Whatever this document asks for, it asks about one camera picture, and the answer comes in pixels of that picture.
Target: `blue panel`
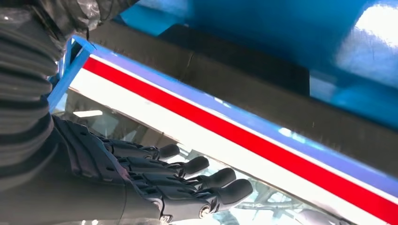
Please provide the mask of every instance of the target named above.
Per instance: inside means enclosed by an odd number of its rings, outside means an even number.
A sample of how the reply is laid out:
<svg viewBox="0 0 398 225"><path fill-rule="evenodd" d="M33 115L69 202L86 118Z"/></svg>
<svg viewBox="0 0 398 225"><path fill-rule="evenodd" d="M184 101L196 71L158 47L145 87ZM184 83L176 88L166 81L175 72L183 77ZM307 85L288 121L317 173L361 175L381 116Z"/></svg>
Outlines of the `blue panel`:
<svg viewBox="0 0 398 225"><path fill-rule="evenodd" d="M397 6L398 0L141 0L122 16L153 35L184 23L300 64L336 91L312 85L313 97L332 96L327 102L398 128L390 101L398 98ZM391 116L369 110L381 105Z"/></svg>

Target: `glass panel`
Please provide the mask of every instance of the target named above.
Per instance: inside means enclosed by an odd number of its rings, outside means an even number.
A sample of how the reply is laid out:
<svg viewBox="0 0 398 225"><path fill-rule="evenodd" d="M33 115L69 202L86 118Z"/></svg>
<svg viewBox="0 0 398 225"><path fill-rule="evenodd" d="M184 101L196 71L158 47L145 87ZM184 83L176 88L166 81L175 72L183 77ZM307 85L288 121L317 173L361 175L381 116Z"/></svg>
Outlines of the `glass panel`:
<svg viewBox="0 0 398 225"><path fill-rule="evenodd" d="M139 143L148 127L104 105L68 90L57 105L55 115L88 127L95 135Z"/></svg>
<svg viewBox="0 0 398 225"><path fill-rule="evenodd" d="M67 91L54 114L84 124L96 135L135 143L140 143L144 134L151 129L73 90ZM167 160L168 163L187 162L195 157L205 156L183 144L177 145L180 147L180 154ZM210 166L199 175L209 176L220 169L229 167L216 159L205 157L209 159ZM235 171L238 179L248 179L253 186L254 192L247 199L235 208L215 213L208 218L178 221L173 222L172 225L301 225L304 223L313 225L312 222L300 223L296 220L298 214L306 210L317 213L317 216L320 215L322 221L317 219L317 225L346 225L339 219L320 212L302 200L249 174Z"/></svg>

